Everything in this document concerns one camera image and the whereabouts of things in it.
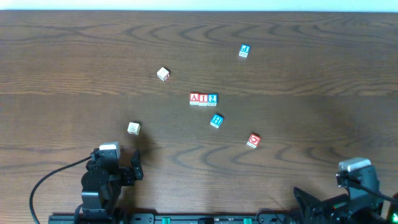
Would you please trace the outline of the red letter A block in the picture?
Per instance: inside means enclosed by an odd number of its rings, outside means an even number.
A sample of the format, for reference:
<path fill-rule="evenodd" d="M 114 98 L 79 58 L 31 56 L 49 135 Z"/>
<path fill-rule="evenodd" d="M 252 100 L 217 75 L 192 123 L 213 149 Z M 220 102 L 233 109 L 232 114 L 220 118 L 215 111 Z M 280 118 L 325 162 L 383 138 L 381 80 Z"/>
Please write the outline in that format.
<path fill-rule="evenodd" d="M 191 92 L 189 97 L 190 105 L 198 105 L 199 104 L 199 93 Z"/>

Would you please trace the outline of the red letter I block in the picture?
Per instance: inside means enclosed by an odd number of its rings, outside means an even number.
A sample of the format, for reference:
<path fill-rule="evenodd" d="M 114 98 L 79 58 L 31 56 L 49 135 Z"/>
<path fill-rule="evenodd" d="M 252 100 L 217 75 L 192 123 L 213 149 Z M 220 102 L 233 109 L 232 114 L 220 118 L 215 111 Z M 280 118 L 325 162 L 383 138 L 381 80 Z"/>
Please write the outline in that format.
<path fill-rule="evenodd" d="M 198 105 L 199 106 L 207 106 L 208 105 L 208 94 L 200 93 L 198 95 Z"/>

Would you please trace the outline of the blue number 2 block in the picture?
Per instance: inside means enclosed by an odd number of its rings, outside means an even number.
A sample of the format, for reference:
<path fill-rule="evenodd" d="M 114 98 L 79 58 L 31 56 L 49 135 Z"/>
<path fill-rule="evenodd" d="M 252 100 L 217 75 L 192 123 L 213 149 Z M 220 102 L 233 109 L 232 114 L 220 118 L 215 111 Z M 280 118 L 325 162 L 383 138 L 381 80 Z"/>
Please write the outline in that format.
<path fill-rule="evenodd" d="M 218 104 L 217 94 L 208 94 L 208 106 L 216 106 Z"/>

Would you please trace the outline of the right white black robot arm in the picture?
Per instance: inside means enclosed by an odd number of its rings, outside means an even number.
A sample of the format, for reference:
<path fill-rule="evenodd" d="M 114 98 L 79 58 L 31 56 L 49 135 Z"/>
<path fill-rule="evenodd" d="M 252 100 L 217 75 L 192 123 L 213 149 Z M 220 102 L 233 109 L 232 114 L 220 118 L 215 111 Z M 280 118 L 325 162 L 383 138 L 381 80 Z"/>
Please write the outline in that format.
<path fill-rule="evenodd" d="M 341 170 L 336 173 L 339 187 L 347 190 L 326 200 L 320 200 L 295 187 L 294 196 L 299 211 L 291 216 L 291 223 L 300 224 L 385 224 L 397 223 L 397 214 L 382 216 L 385 201 L 397 208 L 397 199 L 379 191 L 375 167 L 365 166 L 356 170 Z"/>

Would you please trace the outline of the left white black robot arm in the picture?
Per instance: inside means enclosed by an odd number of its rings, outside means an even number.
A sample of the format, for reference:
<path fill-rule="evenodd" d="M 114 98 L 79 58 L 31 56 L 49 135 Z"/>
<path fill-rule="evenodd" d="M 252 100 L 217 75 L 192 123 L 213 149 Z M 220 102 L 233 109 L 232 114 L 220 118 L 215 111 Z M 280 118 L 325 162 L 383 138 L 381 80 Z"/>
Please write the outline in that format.
<path fill-rule="evenodd" d="M 116 207 L 121 189 L 142 180 L 139 150 L 131 165 L 120 167 L 115 149 L 94 149 L 81 178 L 83 203 L 75 210 L 73 223 L 128 223 L 129 215 Z"/>

